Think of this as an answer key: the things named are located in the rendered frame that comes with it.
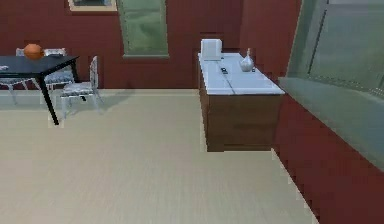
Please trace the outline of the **white vase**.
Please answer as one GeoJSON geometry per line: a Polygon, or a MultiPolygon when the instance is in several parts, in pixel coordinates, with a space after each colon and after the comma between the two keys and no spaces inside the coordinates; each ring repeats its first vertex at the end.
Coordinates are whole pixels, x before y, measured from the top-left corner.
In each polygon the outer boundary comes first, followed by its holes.
{"type": "Polygon", "coordinates": [[[251,49],[248,48],[246,56],[240,61],[240,68],[243,72],[251,72],[254,68],[254,61],[251,58],[251,49]]]}

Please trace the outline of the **grey metal chair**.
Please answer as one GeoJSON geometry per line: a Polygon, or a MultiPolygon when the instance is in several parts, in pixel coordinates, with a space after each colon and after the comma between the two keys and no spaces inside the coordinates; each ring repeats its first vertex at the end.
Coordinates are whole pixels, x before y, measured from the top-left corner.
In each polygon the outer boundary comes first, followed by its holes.
{"type": "Polygon", "coordinates": [[[4,85],[8,87],[8,91],[12,96],[13,102],[17,103],[16,94],[14,92],[14,86],[17,84],[21,84],[25,89],[27,89],[27,85],[26,85],[27,81],[28,81],[27,78],[0,78],[0,85],[4,85]]]}
{"type": "Polygon", "coordinates": [[[89,66],[90,80],[88,82],[69,83],[63,87],[60,95],[63,118],[66,118],[67,106],[71,104],[71,99],[75,97],[90,96],[96,111],[101,112],[99,102],[102,102],[102,98],[98,92],[98,77],[98,57],[94,56],[89,66]]]}
{"type": "MultiPolygon", "coordinates": [[[[45,56],[66,56],[67,52],[65,48],[50,48],[43,50],[45,56]]],[[[49,92],[54,90],[56,85],[69,84],[74,82],[72,69],[70,66],[66,66],[58,71],[55,71],[45,77],[45,84],[49,92]]]]}

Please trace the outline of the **framed wall picture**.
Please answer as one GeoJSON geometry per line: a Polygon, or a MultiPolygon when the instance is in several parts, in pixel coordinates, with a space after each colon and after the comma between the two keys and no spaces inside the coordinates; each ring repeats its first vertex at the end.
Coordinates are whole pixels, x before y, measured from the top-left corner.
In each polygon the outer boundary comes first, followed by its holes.
{"type": "Polygon", "coordinates": [[[116,0],[67,0],[71,11],[76,12],[114,12],[116,0]]]}

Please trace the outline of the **orange basketball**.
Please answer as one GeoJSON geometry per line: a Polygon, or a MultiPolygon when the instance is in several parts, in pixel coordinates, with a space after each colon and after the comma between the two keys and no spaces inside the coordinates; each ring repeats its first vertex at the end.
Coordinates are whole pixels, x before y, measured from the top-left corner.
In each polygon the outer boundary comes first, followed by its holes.
{"type": "Polygon", "coordinates": [[[24,56],[31,60],[39,60],[44,56],[44,51],[40,45],[28,44],[25,46],[24,56]]]}

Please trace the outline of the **white box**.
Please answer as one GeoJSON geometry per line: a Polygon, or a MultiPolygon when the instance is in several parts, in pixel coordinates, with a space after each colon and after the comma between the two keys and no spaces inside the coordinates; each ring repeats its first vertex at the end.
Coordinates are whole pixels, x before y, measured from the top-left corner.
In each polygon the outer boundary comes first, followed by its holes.
{"type": "Polygon", "coordinates": [[[222,40],[202,39],[201,57],[204,60],[220,60],[222,57],[222,40]]]}

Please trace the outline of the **black dining table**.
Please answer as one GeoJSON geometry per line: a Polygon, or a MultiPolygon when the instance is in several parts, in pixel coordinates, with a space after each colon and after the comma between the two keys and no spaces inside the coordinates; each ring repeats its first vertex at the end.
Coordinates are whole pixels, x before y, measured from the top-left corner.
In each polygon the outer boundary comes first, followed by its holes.
{"type": "Polygon", "coordinates": [[[59,124],[44,78],[67,66],[71,67],[75,82],[79,81],[76,60],[78,56],[46,56],[39,60],[31,60],[21,56],[0,56],[0,78],[36,78],[44,96],[46,105],[55,125],[59,124]]]}

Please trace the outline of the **brown cabinet with white top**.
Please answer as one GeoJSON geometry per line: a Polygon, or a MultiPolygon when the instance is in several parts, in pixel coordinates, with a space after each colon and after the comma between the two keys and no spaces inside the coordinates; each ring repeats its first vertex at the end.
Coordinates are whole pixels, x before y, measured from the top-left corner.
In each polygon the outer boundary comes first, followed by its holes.
{"type": "Polygon", "coordinates": [[[238,53],[226,53],[218,61],[197,57],[209,152],[269,151],[273,147],[284,91],[256,68],[243,72],[240,59],[238,53]]]}

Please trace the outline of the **large green window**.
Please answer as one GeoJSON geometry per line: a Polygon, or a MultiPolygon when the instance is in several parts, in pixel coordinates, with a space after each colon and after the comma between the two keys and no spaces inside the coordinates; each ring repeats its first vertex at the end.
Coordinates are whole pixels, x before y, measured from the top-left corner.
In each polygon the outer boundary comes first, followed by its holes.
{"type": "Polygon", "coordinates": [[[384,172],[384,0],[301,0],[279,84],[384,172]]]}

